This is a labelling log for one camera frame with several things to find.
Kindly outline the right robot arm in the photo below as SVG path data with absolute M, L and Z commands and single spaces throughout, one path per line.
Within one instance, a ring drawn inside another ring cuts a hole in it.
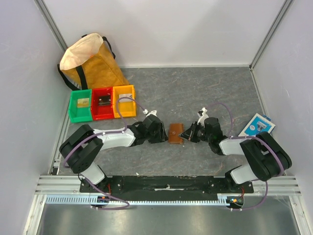
M 187 141 L 207 142 L 217 155 L 243 155 L 246 165 L 238 166 L 225 173 L 224 187 L 234 193 L 248 181 L 266 182 L 283 175 L 291 168 L 292 161 L 285 150 L 267 132 L 256 136 L 227 137 L 223 134 L 219 120 L 207 117 L 202 122 L 195 121 L 179 136 Z

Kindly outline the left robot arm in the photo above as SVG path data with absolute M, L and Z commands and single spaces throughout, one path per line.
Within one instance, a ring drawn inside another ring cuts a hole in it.
M 168 141 L 164 124 L 155 115 L 148 115 L 143 121 L 113 130 L 93 129 L 84 124 L 61 144 L 59 152 L 73 173 L 91 181 L 90 186 L 96 192 L 103 192 L 108 181 L 105 173 L 94 162 L 98 153 L 116 147 L 138 146 L 145 141 L 151 144 Z

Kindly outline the brown leather card holder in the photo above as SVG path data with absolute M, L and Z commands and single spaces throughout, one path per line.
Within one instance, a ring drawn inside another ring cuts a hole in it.
M 179 136 L 184 131 L 183 123 L 171 123 L 169 126 L 170 144 L 183 144 L 183 139 Z

